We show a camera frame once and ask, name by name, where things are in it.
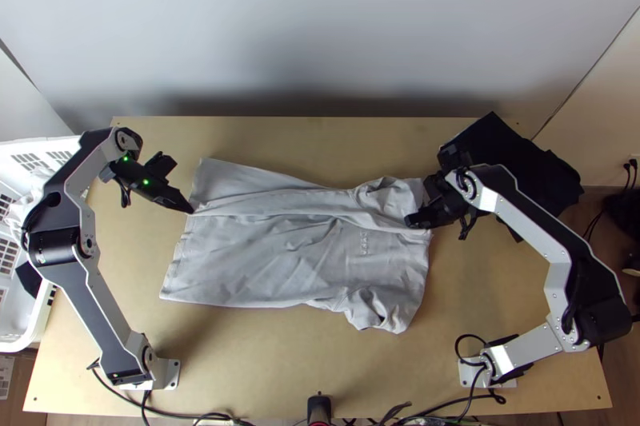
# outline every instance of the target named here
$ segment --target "white backdrop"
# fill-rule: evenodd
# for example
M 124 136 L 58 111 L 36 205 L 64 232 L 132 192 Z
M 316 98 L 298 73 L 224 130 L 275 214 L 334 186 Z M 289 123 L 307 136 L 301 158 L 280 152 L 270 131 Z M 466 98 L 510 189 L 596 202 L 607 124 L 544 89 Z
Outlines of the white backdrop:
M 112 114 L 184 113 L 180 98 L 273 91 L 467 98 L 544 118 L 639 3 L 0 0 L 0 38 L 84 127 Z M 436 113 L 469 113 L 462 105 Z

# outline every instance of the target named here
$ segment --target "wooden table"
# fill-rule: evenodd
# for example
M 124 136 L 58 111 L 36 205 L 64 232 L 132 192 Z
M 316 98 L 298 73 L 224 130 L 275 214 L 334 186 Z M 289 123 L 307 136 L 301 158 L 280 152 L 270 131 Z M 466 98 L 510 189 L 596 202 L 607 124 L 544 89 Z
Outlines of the wooden table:
M 390 175 L 422 177 L 438 169 L 438 147 L 468 118 L 136 117 L 115 118 L 144 140 L 142 160 L 159 149 L 178 162 L 171 184 L 185 195 L 200 157 L 287 173 L 347 188 Z M 226 309 L 158 298 L 185 217 L 133 197 L 120 209 L 115 185 L 95 183 L 100 269 L 133 329 L 164 357 L 182 360 L 180 385 L 154 392 L 152 404 L 175 412 L 231 410 L 249 418 L 301 418 L 318 390 L 336 417 L 381 416 L 411 400 L 416 412 L 465 396 L 454 340 L 473 332 L 493 340 L 525 332 L 548 312 L 547 263 L 516 244 L 504 225 L 482 218 L 469 239 L 438 229 L 422 307 L 401 335 L 357 331 L 341 314 L 298 306 Z M 469 344 L 468 353 L 477 344 Z M 31 378 L 25 410 L 135 416 L 85 367 L 98 349 L 66 298 L 58 295 Z M 611 406 L 596 352 L 539 361 L 508 401 L 473 403 L 473 414 L 547 412 Z M 461 405 L 442 413 L 458 414 Z

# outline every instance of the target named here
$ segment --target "white laundry basket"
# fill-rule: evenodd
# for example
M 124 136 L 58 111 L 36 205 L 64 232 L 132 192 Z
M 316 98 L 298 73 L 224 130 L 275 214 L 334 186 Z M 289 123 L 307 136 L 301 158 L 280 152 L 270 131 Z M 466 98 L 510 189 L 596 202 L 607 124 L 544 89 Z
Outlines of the white laundry basket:
M 0 352 L 17 352 L 39 342 L 49 318 L 55 287 L 42 281 L 34 299 L 15 269 L 26 254 L 2 221 L 9 205 L 31 190 L 31 172 L 51 175 L 78 150 L 78 137 L 0 142 Z

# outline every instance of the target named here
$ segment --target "black wire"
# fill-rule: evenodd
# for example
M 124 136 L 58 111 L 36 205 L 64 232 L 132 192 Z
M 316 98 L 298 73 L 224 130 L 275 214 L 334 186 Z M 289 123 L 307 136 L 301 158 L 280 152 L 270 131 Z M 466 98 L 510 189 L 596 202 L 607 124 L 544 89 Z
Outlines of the black wire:
M 626 183 L 625 183 L 625 187 L 622 189 L 623 192 L 627 191 L 627 189 L 629 188 L 629 180 L 631 179 L 631 169 L 630 169 L 629 163 L 625 163 L 625 171 L 626 171 Z M 635 182 L 637 177 L 638 177 L 638 167 L 635 165 L 634 166 L 634 182 L 631 184 L 631 189 L 635 187 Z M 594 218 L 591 220 L 591 223 L 589 223 L 589 225 L 585 229 L 585 232 L 582 234 L 582 237 L 585 238 L 587 242 L 589 243 L 591 242 L 591 236 L 594 234 L 595 226 L 598 224 L 598 221 L 600 221 L 600 218 L 602 217 L 602 214 L 604 212 L 605 210 L 601 209 L 600 213 L 594 216 Z
M 598 221 L 600 220 L 600 217 L 602 216 L 603 213 L 604 213 L 604 210 L 600 210 L 600 213 L 595 215 L 594 218 L 591 220 L 591 223 L 589 223 L 589 225 L 586 227 L 585 232 L 582 234 L 582 237 L 585 238 L 587 241 L 591 239 L 591 234 L 593 234 L 594 228 L 598 223 Z
M 131 188 L 127 188 L 118 177 L 115 177 L 114 181 L 120 186 L 120 206 L 123 208 L 131 206 Z
M 489 394 L 478 394 L 477 396 L 464 396 L 463 398 L 458 398 L 456 400 L 447 401 L 445 403 L 438 404 L 437 406 L 433 406 L 432 408 L 425 409 L 424 411 L 420 411 L 417 414 L 411 415 L 410 417 L 420 417 L 420 416 L 431 416 L 434 412 L 439 409 L 447 408 L 448 406 L 453 406 L 454 404 L 464 403 L 469 399 L 475 400 L 488 400 L 493 399 L 498 404 L 505 404 L 506 398 L 504 396 L 500 396 L 496 394 L 493 388 L 489 388 Z M 398 424 L 404 424 L 408 421 L 409 418 L 403 418 L 398 422 Z
M 458 416 L 456 418 L 457 422 L 462 421 L 462 419 L 466 416 L 466 414 L 469 412 L 469 409 L 471 408 L 471 402 L 474 400 L 474 390 L 475 390 L 475 385 L 476 383 L 478 383 L 478 378 L 480 377 L 480 375 L 485 371 L 485 369 L 487 369 L 486 364 L 484 364 L 482 366 L 482 368 L 480 368 L 478 370 L 478 372 L 475 373 L 475 377 L 473 382 L 471 383 L 471 391 L 469 392 L 469 399 L 466 402 L 466 406 L 464 411 L 460 414 L 460 416 Z
M 87 367 L 87 369 L 90 369 L 90 371 L 94 374 L 94 377 L 96 380 L 98 380 L 98 382 L 107 390 L 109 391 L 111 394 L 117 396 L 118 398 L 120 398 L 123 401 L 126 401 L 129 404 L 132 404 L 133 406 L 136 406 L 138 408 L 143 408 L 144 411 L 146 412 L 152 412 L 153 414 L 157 414 L 158 416 L 164 416 L 165 418 L 175 418 L 178 420 L 223 420 L 223 421 L 236 421 L 238 422 L 241 426 L 254 426 L 252 423 L 250 423 L 249 421 L 246 420 L 240 420 L 238 418 L 233 418 L 232 416 L 229 416 L 228 414 L 222 413 L 222 412 L 207 412 L 205 414 L 190 414 L 190 413 L 186 413 L 186 412 L 167 412 L 167 411 L 163 411 L 161 409 L 157 409 L 157 408 L 153 408 L 151 406 L 147 406 L 146 404 L 142 404 L 142 403 L 138 403 L 136 400 L 132 400 L 131 398 L 127 397 L 127 396 L 123 396 L 122 394 L 120 394 L 119 392 L 117 392 L 115 389 L 111 388 L 96 372 L 95 369 L 98 366 L 98 360 L 94 361 L 94 363 L 92 363 L 89 367 Z
M 396 406 L 393 406 L 389 411 L 386 412 L 386 414 L 382 417 L 382 419 L 376 424 L 378 426 L 385 426 L 388 420 L 390 420 L 395 415 L 397 415 L 400 411 L 402 411 L 404 408 L 408 408 L 409 406 L 411 406 L 411 401 L 407 401 L 406 403 L 397 404 Z
M 637 161 L 630 161 L 630 163 L 631 163 L 631 166 L 634 167 L 634 180 L 631 183 L 631 188 L 630 188 L 630 189 L 633 189 L 633 188 L 635 188 L 635 181 L 638 179 L 638 162 Z
M 145 426 L 150 426 L 145 412 L 146 402 L 148 401 L 149 396 L 151 396 L 151 391 L 145 391 L 144 394 L 142 394 L 142 403 L 140 404 L 140 416 L 142 416 L 142 422 Z
M 486 341 L 484 341 L 480 336 L 476 336 L 474 334 L 461 334 L 460 336 L 458 336 L 458 339 L 454 343 L 455 355 L 458 357 L 458 360 L 461 363 L 467 364 L 469 366 L 486 366 L 484 363 L 474 363 L 472 361 L 465 360 L 462 357 L 460 351 L 458 350 L 458 347 L 460 346 L 460 341 L 465 340 L 466 338 L 474 338 L 475 340 L 482 342 L 482 346 L 486 346 Z

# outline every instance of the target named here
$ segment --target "gray t-shirt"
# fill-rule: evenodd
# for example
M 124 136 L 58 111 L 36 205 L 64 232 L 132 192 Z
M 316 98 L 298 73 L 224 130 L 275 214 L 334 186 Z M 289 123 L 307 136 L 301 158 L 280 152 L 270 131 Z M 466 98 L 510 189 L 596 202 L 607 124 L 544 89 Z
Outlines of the gray t-shirt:
M 419 178 L 332 189 L 203 159 L 160 297 L 239 308 L 307 304 L 356 328 L 404 331 L 422 302 L 431 231 L 404 216 Z

